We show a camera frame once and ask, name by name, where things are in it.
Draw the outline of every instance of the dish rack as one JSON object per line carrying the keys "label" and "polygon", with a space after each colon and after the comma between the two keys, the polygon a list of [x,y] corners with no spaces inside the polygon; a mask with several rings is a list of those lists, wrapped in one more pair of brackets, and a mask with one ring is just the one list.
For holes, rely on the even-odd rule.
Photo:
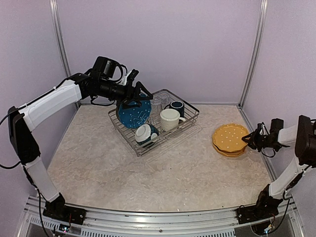
{"label": "dish rack", "polygon": [[153,125],[159,131],[159,136],[155,139],[155,142],[148,141],[142,145],[138,145],[135,140],[135,132],[137,128],[127,128],[125,127],[118,119],[116,109],[109,111],[109,117],[115,127],[115,129],[119,132],[119,134],[124,138],[127,144],[131,147],[132,150],[135,151],[137,156],[142,156],[143,154],[149,152],[152,149],[157,148],[162,143],[168,141],[173,138],[175,135],[183,132],[189,127],[193,126],[198,118],[199,110],[194,106],[190,105],[188,102],[181,99],[179,96],[173,94],[167,89],[159,90],[153,93],[154,98],[159,96],[161,93],[168,93],[170,101],[182,101],[184,103],[184,117],[186,121],[178,124],[175,128],[170,131],[162,131],[160,126],[160,116],[159,115],[150,115],[146,121],[146,123]]}

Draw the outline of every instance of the white wall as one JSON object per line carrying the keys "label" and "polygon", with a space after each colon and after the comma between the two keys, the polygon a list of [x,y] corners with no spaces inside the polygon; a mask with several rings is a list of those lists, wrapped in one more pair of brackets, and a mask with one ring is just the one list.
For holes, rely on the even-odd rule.
{"label": "white wall", "polygon": [[152,92],[239,102],[259,0],[62,0],[58,8],[72,73],[102,55],[138,69]]}
{"label": "white wall", "polygon": [[[286,127],[299,115],[316,118],[316,2],[269,1],[267,20],[245,112],[252,124],[284,120]],[[278,175],[291,161],[286,149],[272,159]],[[316,172],[294,189],[294,199],[308,237],[316,236]]]}
{"label": "white wall", "polygon": [[[0,117],[11,106],[21,106],[65,78],[55,40],[49,1],[0,0]],[[33,135],[46,166],[75,112],[73,105],[43,122]],[[8,125],[0,126],[0,163],[19,159],[10,144]],[[0,169],[0,236],[11,237],[30,193],[23,169]]]}

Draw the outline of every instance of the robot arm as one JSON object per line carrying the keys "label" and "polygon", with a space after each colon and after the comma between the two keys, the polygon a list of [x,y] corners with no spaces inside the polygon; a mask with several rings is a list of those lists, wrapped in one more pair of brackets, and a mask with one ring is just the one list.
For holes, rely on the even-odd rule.
{"label": "robot arm", "polygon": [[40,149],[32,131],[57,111],[88,96],[92,101],[98,96],[106,97],[116,101],[117,106],[122,104],[123,109],[130,108],[129,103],[132,101],[137,103],[133,106],[140,106],[142,100],[152,99],[153,95],[142,83],[137,82],[135,87],[132,86],[137,70],[126,72],[123,82],[120,79],[110,80],[116,67],[120,67],[122,74],[121,66],[114,60],[98,57],[93,68],[85,74],[77,73],[30,103],[9,109],[10,141],[28,180],[46,200],[44,216],[65,222],[71,217],[72,223],[82,225],[85,210],[65,205],[65,199],[55,188],[42,163]]}
{"label": "robot arm", "polygon": [[295,156],[284,172],[260,192],[256,205],[237,209],[240,224],[278,215],[277,207],[286,199],[286,194],[306,172],[316,167],[316,124],[309,117],[299,116],[298,124],[286,129],[282,120],[273,119],[269,134],[264,134],[263,128],[263,123],[258,124],[254,132],[242,138],[243,141],[259,152],[268,147],[277,152],[295,142]]}

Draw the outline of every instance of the clear glass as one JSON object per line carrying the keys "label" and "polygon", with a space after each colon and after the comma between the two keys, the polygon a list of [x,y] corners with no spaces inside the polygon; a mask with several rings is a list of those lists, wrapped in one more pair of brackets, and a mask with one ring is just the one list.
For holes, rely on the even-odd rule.
{"label": "clear glass", "polygon": [[151,100],[152,111],[150,113],[151,118],[158,117],[162,111],[161,100],[158,97],[155,97]]}
{"label": "clear glass", "polygon": [[161,100],[161,107],[164,109],[167,105],[170,104],[170,96],[168,93],[160,93],[159,98]]}

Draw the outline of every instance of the white mug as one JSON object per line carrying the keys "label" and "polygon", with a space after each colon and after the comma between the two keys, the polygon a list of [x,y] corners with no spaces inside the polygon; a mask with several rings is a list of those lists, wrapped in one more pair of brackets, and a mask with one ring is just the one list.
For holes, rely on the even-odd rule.
{"label": "white mug", "polygon": [[179,120],[185,121],[180,117],[180,113],[174,109],[165,109],[160,113],[160,126],[162,130],[169,131],[179,124]]}

